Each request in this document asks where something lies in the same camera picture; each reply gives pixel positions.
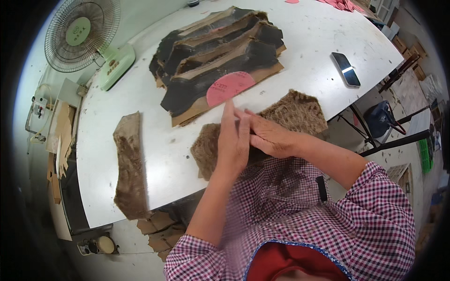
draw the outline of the green crate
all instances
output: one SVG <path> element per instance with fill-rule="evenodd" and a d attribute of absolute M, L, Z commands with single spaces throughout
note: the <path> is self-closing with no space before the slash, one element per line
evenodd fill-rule
<path fill-rule="evenodd" d="M 428 152 L 427 139 L 419 140 L 420 159 L 422 160 L 422 172 L 428 173 L 433 167 L 433 160 L 430 161 L 430 155 Z"/>

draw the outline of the fur piece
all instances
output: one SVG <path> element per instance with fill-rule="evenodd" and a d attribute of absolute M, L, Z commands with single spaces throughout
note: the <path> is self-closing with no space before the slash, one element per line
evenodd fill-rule
<path fill-rule="evenodd" d="M 261 111 L 258 115 L 280 124 L 284 128 L 306 133 L 319 134 L 328 128 L 319 102 L 315 97 L 299 93 L 293 89 L 278 102 Z M 206 124 L 191 147 L 202 176 L 209 181 L 217 164 L 217 141 L 220 124 Z M 248 165 L 253 165 L 268 157 L 261 150 L 250 147 Z"/>
<path fill-rule="evenodd" d="M 129 220 L 150 218 L 153 212 L 148 211 L 144 186 L 139 111 L 123 116 L 112 136 L 116 143 L 119 164 L 114 203 Z"/>

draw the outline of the hand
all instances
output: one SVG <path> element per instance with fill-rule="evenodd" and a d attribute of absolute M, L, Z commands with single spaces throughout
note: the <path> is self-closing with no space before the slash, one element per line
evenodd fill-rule
<path fill-rule="evenodd" d="M 239 118 L 250 116 L 250 127 L 255 132 L 255 134 L 250 135 L 252 146 L 277 158 L 286 158 L 298 154 L 298 145 L 296 144 L 298 133 L 266 120 L 248 109 L 245 112 L 235 109 L 234 112 Z"/>
<path fill-rule="evenodd" d="M 250 116 L 243 114 L 239 117 L 240 122 L 236 123 L 234 112 L 233 100 L 229 99 L 225 104 L 220 125 L 216 171 L 236 179 L 248 162 Z"/>

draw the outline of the round pad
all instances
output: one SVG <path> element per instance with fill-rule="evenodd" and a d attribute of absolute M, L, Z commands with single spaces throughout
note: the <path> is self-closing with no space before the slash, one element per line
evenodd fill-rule
<path fill-rule="evenodd" d="M 216 106 L 253 85 L 255 80 L 250 74 L 243 71 L 232 72 L 222 76 L 209 87 L 206 101 L 209 107 Z"/>
<path fill-rule="evenodd" d="M 71 46 L 83 43 L 90 32 L 90 20 L 85 17 L 74 20 L 66 32 L 66 41 Z"/>
<path fill-rule="evenodd" d="M 114 252 L 114 243 L 107 236 L 100 236 L 97 239 L 97 247 L 102 250 L 105 254 L 110 254 Z"/>

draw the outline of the forearm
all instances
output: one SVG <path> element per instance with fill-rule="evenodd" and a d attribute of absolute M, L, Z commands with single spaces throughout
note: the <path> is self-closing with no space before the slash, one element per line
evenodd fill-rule
<path fill-rule="evenodd" d="M 310 162 L 349 190 L 361 176 L 366 159 L 360 155 L 307 134 L 296 134 L 295 156 Z"/>
<path fill-rule="evenodd" d="M 236 177 L 216 168 L 186 234 L 219 245 L 225 225 L 226 205 Z"/>

